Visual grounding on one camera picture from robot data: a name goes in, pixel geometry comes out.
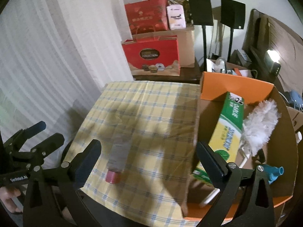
oval logo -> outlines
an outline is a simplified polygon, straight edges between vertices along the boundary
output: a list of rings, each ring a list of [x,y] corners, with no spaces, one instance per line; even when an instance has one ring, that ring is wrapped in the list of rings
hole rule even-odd
[[[140,52],[140,56],[145,60],[154,60],[157,59],[160,55],[160,52],[155,49],[143,49]]]

blue nozzle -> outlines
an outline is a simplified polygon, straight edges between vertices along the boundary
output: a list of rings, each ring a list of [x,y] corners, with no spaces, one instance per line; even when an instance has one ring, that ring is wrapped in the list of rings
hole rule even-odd
[[[283,175],[284,168],[283,167],[276,167],[276,166],[269,166],[269,165],[262,165],[264,167],[264,171],[268,177],[269,184],[272,184],[279,176]]]

black speaker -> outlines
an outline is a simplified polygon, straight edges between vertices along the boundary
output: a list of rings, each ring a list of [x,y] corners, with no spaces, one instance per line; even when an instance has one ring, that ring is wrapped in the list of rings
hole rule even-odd
[[[194,25],[213,26],[212,4],[210,0],[188,0]]]
[[[245,4],[234,0],[221,0],[221,23],[232,29],[244,29]]]

silver bolt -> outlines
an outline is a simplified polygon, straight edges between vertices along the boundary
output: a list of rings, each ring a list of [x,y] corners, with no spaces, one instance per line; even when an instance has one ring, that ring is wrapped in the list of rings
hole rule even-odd
[[[237,167],[237,165],[233,162],[228,163],[229,168],[231,169],[235,169]]]
[[[37,172],[37,171],[39,171],[39,170],[40,170],[40,166],[35,166],[35,167],[34,167],[34,171]]]
[[[67,168],[69,166],[69,162],[65,161],[61,164],[62,168]]]
[[[263,166],[257,166],[257,168],[258,168],[258,170],[261,171],[261,172],[264,171],[264,167],[263,167]]]

darlie toothpaste box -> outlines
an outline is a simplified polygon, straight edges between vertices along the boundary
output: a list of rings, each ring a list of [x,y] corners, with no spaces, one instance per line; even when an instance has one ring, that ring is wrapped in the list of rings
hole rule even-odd
[[[244,99],[227,92],[218,123],[209,142],[212,150],[220,154],[226,162],[236,160],[240,145],[243,115]],[[193,171],[193,176],[208,185],[212,184],[201,162]]]

